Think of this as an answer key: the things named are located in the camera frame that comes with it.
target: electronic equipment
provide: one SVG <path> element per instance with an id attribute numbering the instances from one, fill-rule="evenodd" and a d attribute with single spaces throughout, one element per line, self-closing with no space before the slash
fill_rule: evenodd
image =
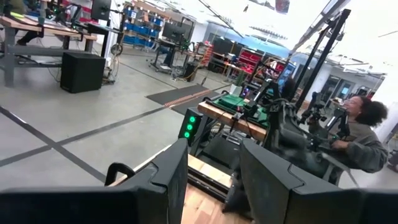
<path id="1" fill-rule="evenodd" d="M 202 116 L 203 114 L 199 113 L 197 108 L 187 108 L 178 138 L 187 139 L 189 146 L 191 146 L 195 139 Z"/>
<path id="2" fill-rule="evenodd" d="M 188 62 L 182 78 L 184 78 L 187 82 L 193 81 L 197 74 L 197 66 L 197 62 Z"/>
<path id="3" fill-rule="evenodd" d="M 339 131 L 336 133 L 336 135 L 340 139 L 348 137 L 350 134 L 349 126 L 348 126 L 348 112 L 346 109 L 344 109 L 342 107 L 337 107 L 334 110 L 333 117 L 330 119 L 330 121 L 325 126 L 326 130 L 330 131 L 332 129 L 332 127 L 338 121 L 340 121 L 340 124 L 338 125 Z"/>
<path id="4" fill-rule="evenodd" d="M 213 52 L 216 52 L 221 55 L 226 55 L 231 52 L 232 46 L 233 46 L 232 41 L 218 37 L 218 38 L 215 38 L 213 41 Z M 240 54 L 240 51 L 233 52 L 232 54 L 235 54 L 238 57 Z"/>
<path id="5" fill-rule="evenodd" d="M 320 93 L 313 92 L 311 102 L 308 108 L 302 113 L 300 124 L 305 124 L 305 121 L 312 117 L 315 122 L 326 121 L 327 117 L 322 116 L 321 109 L 325 107 L 324 102 L 320 101 Z"/>
<path id="6" fill-rule="evenodd" d="M 109 20 L 112 0 L 93 0 L 91 6 L 91 18 L 98 20 Z"/>
<path id="7" fill-rule="evenodd" d="M 70 93 L 99 90 L 105 58 L 86 53 L 63 53 L 61 88 Z"/>
<path id="8" fill-rule="evenodd" d="M 0 192 L 2 223 L 180 224 L 188 180 L 187 140 L 115 187 L 36 187 Z"/>
<path id="9" fill-rule="evenodd" d="M 396 222 L 396 190 L 340 189 L 249 139 L 239 154 L 256 224 Z"/>
<path id="10" fill-rule="evenodd" d="M 282 73 L 279 75 L 278 77 L 278 85 L 279 85 L 279 92 L 282 93 L 282 89 L 284 87 L 284 84 L 286 82 L 286 80 L 293 74 L 294 70 L 296 69 L 296 66 L 293 65 L 292 63 L 288 63 Z"/>
<path id="11" fill-rule="evenodd" d="M 181 41 L 183 41 L 185 31 L 186 30 L 184 27 L 179 27 L 169 22 L 166 22 L 164 24 L 162 36 L 169 38 L 176 43 L 181 43 Z"/>

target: woman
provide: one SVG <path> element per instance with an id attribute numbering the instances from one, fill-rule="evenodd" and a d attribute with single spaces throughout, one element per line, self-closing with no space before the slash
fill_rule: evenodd
<path id="1" fill-rule="evenodd" d="M 387 118 L 387 108 L 365 96 L 352 97 L 345 101 L 344 107 L 349 112 L 350 135 L 335 141 L 331 148 L 336 151 L 339 160 L 347 161 L 344 163 L 349 168 L 369 173 L 380 171 L 387 162 L 388 153 L 371 127 L 377 126 Z M 314 120 L 310 120 L 309 125 L 312 133 L 320 130 L 319 124 Z M 335 124 L 330 133 L 336 134 L 339 131 L 338 125 Z"/>

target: wooden board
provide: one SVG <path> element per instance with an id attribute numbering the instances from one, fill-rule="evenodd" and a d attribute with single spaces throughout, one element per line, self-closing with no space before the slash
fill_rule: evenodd
<path id="1" fill-rule="evenodd" d="M 23 22 L 25 22 L 26 24 L 17 22 L 13 19 L 4 17 L 4 16 L 0 16 L 0 24 L 6 27 L 12 27 L 12 28 L 16 28 L 16 29 L 23 29 L 23 30 L 31 30 L 31 31 L 37 31 L 40 32 L 42 29 L 40 27 L 37 26 L 37 22 L 32 21 L 28 18 L 22 18 L 19 19 Z M 50 33 L 50 34 L 56 34 L 56 35 L 64 35 L 64 36 L 70 36 L 70 37 L 80 37 L 80 34 L 73 30 L 73 29 L 69 29 L 67 27 L 58 27 L 58 26 L 53 26 L 53 25 L 49 25 L 49 24 L 44 24 L 44 32 L 46 33 Z M 95 35 L 84 35 L 84 38 L 88 39 L 88 40 L 97 40 L 97 37 Z"/>
<path id="2" fill-rule="evenodd" d="M 188 155 L 188 166 L 201 172 L 202 174 L 205 174 L 206 176 L 223 184 L 226 187 L 230 187 L 232 184 L 230 175 L 212 167 L 211 165 L 191 155 Z"/>
<path id="3" fill-rule="evenodd" d="M 237 214 L 223 214 L 223 204 L 188 184 L 181 224 L 250 224 Z"/>
<path id="4" fill-rule="evenodd" d="M 233 123 L 232 114 L 227 113 L 221 109 L 218 109 L 215 106 L 211 106 L 206 102 L 202 102 L 198 105 L 198 111 L 211 118 L 220 120 L 224 124 L 232 126 Z M 260 128 L 259 126 L 249 123 L 243 119 L 240 119 L 234 125 L 234 129 L 249 134 L 254 139 L 259 141 L 263 141 L 267 134 L 267 131 L 264 128 Z"/>
<path id="5" fill-rule="evenodd" d="M 153 160 L 161 152 L 167 150 L 171 145 L 163 148 L 161 151 L 153 155 L 151 158 L 144 161 L 142 164 L 134 168 L 134 171 L 139 170 L 142 166 Z M 191 168 L 199 170 L 202 174 L 217 180 L 227 187 L 231 186 L 231 177 L 228 174 L 204 163 L 203 161 L 188 155 L 188 165 Z M 110 185 L 115 186 L 126 180 L 127 176 L 122 176 L 120 179 Z M 182 213 L 181 224 L 250 224 L 250 221 L 240 217 L 237 214 L 229 213 L 223 214 L 223 204 L 210 195 L 202 192 L 194 186 L 188 184 L 185 192 L 184 209 Z"/>

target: black monitor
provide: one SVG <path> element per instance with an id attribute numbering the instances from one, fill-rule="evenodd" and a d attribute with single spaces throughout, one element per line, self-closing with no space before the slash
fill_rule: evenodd
<path id="1" fill-rule="evenodd" d="M 229 39 L 217 37 L 213 41 L 213 51 L 222 55 L 227 55 L 233 50 L 233 43 Z"/>
<path id="2" fill-rule="evenodd" d="M 185 27 L 179 27 L 169 22 L 164 24 L 162 36 L 170 39 L 171 41 L 180 43 L 185 37 Z"/>
<path id="3" fill-rule="evenodd" d="M 111 3 L 112 0 L 93 0 L 93 5 L 91 6 L 91 18 L 108 21 Z"/>

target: floor mat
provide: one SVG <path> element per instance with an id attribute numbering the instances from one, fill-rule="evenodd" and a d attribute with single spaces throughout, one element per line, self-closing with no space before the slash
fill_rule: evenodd
<path id="1" fill-rule="evenodd" d="M 203 101 L 204 97 L 207 96 L 209 98 L 212 98 L 212 97 L 215 97 L 215 96 L 218 96 L 218 95 L 219 95 L 219 93 L 216 93 L 215 91 L 211 91 L 211 92 L 209 92 L 209 93 L 207 93 L 205 95 L 198 96 L 197 98 L 189 100 L 186 103 L 182 103 L 180 105 L 173 106 L 172 110 L 174 110 L 175 112 L 180 113 L 182 115 L 185 115 L 185 112 L 187 111 L 187 108 L 197 107 L 198 104 Z"/>
<path id="2" fill-rule="evenodd" d="M 201 85 L 193 85 L 193 86 L 188 86 L 188 87 L 181 88 L 181 89 L 169 90 L 169 91 L 165 91 L 162 93 L 156 93 L 156 94 L 147 96 L 147 98 L 155 101 L 156 103 L 165 105 L 166 103 L 169 103 L 171 101 L 175 101 L 180 98 L 190 96 L 190 95 L 193 95 L 193 94 L 196 94 L 196 93 L 199 93 L 202 91 L 206 91 L 206 90 L 208 90 L 208 89 Z"/>

